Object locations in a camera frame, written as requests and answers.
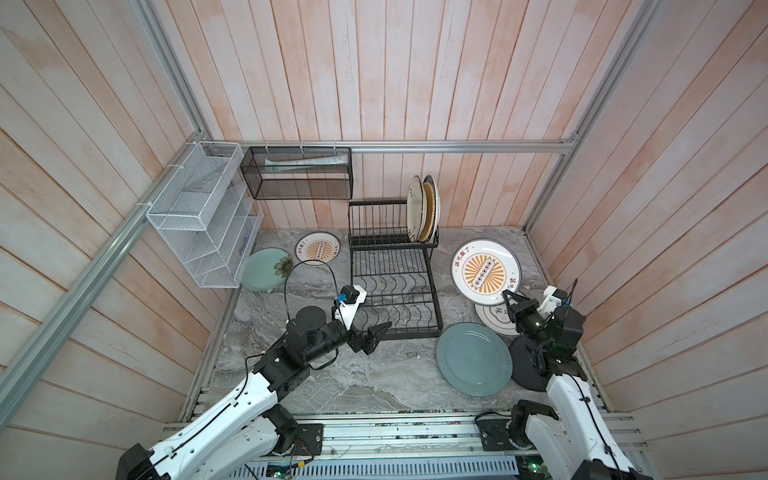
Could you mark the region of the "black wire dish rack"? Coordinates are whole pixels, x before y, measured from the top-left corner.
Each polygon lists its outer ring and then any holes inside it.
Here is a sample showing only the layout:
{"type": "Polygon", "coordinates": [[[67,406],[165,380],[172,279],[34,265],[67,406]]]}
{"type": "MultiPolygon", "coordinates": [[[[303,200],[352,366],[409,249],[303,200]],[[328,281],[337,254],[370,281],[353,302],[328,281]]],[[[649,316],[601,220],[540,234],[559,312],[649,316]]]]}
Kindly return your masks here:
{"type": "Polygon", "coordinates": [[[357,327],[389,322],[385,340],[439,336],[443,319],[431,267],[439,232],[426,243],[410,241],[404,199],[353,200],[348,225],[350,277],[367,292],[357,327]]]}

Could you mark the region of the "large grey-green plate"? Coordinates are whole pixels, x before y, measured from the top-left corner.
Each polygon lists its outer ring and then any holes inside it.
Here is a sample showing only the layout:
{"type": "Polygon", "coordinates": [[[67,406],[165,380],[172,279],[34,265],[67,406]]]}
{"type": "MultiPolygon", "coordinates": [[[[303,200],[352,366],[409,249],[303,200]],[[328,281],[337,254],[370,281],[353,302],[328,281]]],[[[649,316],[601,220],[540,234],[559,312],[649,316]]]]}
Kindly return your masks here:
{"type": "Polygon", "coordinates": [[[438,338],[436,362],[452,387],[472,397],[499,394],[513,373],[505,342],[496,332],[477,323],[448,327],[438,338]]]}

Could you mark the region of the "black round plate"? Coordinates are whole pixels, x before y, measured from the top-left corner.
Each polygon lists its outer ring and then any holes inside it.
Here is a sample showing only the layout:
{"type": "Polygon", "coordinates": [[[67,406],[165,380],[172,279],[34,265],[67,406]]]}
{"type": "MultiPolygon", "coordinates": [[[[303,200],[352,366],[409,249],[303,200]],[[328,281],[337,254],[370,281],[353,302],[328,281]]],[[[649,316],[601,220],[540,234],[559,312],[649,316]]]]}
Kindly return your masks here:
{"type": "Polygon", "coordinates": [[[544,392],[552,375],[548,354],[553,339],[537,342],[518,336],[509,347],[513,363],[512,380],[534,392],[544,392]]]}

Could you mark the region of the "yellow woven plate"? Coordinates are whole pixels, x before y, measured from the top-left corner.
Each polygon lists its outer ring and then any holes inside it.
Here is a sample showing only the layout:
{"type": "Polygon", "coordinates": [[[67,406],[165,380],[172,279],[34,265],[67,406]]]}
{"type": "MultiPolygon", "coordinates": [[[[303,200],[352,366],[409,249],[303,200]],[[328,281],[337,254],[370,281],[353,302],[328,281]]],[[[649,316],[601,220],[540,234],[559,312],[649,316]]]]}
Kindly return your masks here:
{"type": "Polygon", "coordinates": [[[422,230],[419,234],[419,241],[422,243],[426,243],[427,237],[429,236],[429,229],[432,223],[433,197],[432,197],[432,188],[429,184],[424,185],[424,182],[423,182],[423,189],[424,189],[424,197],[426,200],[425,210],[424,210],[424,213],[426,214],[426,218],[424,220],[422,230]]]}

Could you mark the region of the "cream plate with berry sprigs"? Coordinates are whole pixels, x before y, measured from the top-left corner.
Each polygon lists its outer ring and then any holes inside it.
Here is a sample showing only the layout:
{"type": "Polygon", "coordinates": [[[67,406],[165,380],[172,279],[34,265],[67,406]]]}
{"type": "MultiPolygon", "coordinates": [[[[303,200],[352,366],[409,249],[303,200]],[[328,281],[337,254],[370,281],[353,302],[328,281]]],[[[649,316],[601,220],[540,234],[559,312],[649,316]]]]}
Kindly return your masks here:
{"type": "Polygon", "coordinates": [[[418,175],[412,177],[406,198],[406,228],[410,242],[417,242],[424,223],[424,189],[418,175]]]}

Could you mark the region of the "white plate dark green rim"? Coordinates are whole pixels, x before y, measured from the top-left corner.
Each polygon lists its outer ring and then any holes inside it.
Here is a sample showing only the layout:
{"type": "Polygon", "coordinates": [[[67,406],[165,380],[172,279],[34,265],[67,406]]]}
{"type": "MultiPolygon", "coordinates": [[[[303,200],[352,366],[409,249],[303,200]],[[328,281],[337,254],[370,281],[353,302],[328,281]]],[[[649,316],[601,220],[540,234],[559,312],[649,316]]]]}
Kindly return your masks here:
{"type": "Polygon", "coordinates": [[[438,229],[438,223],[441,216],[441,200],[440,200],[440,194],[437,187],[437,183],[431,175],[427,175],[425,177],[424,185],[427,185],[427,184],[429,184],[432,188],[432,197],[433,197],[432,223],[429,229],[429,236],[427,237],[427,241],[432,242],[435,238],[436,231],[438,229]]]}

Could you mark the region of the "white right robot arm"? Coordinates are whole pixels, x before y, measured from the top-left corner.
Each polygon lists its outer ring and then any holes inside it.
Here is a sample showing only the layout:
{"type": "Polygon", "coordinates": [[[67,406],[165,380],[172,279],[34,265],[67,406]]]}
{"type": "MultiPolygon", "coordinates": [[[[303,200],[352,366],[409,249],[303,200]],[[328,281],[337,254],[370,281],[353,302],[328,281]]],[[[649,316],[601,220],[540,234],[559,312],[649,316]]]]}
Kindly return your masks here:
{"type": "Polygon", "coordinates": [[[510,441],[537,450],[553,479],[645,479],[607,427],[575,358],[586,317],[571,296],[554,286],[543,301],[510,290],[502,295],[519,333],[509,347],[512,380],[548,397],[546,404],[517,403],[510,441]]]}

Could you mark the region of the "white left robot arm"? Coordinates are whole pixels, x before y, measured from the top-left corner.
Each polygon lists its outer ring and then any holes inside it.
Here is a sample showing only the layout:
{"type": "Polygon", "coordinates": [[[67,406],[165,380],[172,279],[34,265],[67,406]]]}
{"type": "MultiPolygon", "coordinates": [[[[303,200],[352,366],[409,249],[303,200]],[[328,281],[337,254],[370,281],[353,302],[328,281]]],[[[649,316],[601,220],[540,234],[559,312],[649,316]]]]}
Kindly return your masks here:
{"type": "Polygon", "coordinates": [[[119,459],[119,479],[223,479],[248,461],[286,453],[298,443],[298,425],[280,402],[295,390],[315,359],[348,345],[371,354],[390,328],[352,324],[357,308],[304,307],[246,377],[194,422],[151,448],[135,444],[119,459]]]}

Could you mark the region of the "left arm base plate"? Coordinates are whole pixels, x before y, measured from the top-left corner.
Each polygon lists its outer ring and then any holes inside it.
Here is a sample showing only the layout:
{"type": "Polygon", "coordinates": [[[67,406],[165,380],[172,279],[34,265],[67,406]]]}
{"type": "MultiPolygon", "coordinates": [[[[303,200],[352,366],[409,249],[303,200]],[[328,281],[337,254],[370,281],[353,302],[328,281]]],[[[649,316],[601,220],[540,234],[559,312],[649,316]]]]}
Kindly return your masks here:
{"type": "Polygon", "coordinates": [[[318,456],[322,452],[325,425],[304,423],[291,427],[285,436],[284,455],[318,456]]]}

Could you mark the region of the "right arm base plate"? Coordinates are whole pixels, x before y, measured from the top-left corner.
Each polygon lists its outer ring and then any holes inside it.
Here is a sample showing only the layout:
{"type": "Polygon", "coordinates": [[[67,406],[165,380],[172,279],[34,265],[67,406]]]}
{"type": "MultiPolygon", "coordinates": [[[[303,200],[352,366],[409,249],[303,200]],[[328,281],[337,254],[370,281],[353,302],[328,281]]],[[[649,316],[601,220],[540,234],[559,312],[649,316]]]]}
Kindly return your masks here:
{"type": "Polygon", "coordinates": [[[531,444],[508,417],[486,416],[475,420],[484,451],[528,450],[531,444]]]}

